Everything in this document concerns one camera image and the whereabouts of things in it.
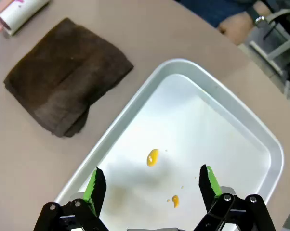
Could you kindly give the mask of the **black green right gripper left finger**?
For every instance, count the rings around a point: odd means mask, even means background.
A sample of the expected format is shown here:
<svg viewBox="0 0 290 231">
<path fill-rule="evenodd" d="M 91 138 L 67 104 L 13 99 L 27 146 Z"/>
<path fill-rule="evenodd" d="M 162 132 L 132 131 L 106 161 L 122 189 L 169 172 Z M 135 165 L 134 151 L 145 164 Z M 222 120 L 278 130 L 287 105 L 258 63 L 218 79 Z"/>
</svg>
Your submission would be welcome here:
<svg viewBox="0 0 290 231">
<path fill-rule="evenodd" d="M 106 179 L 101 169 L 96 168 L 84 195 L 61 206 L 56 202 L 46 203 L 38 217 L 35 231 L 106 231 L 100 220 L 100 212 L 106 193 Z"/>
</svg>

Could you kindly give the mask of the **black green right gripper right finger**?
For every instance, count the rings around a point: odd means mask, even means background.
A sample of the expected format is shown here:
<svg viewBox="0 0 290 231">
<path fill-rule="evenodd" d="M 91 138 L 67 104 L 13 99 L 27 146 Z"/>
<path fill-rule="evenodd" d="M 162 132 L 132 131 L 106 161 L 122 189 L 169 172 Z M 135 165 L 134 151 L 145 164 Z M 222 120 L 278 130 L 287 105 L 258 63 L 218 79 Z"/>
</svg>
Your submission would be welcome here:
<svg viewBox="0 0 290 231">
<path fill-rule="evenodd" d="M 198 185 L 207 214 L 196 231 L 221 231 L 225 224 L 239 231 L 274 231 L 275 227 L 263 198 L 258 194 L 239 198 L 231 187 L 221 187 L 210 166 L 202 165 Z"/>
</svg>

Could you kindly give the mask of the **person's left hand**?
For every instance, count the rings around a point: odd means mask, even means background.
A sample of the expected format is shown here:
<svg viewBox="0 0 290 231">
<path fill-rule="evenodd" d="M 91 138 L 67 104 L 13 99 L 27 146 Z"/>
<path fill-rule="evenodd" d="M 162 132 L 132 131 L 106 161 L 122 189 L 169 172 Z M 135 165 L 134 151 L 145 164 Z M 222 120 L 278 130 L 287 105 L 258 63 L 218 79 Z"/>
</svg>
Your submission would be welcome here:
<svg viewBox="0 0 290 231">
<path fill-rule="evenodd" d="M 244 43 L 252 28 L 253 21 L 247 12 L 232 15 L 219 23 L 217 27 L 219 32 L 236 46 Z"/>
</svg>

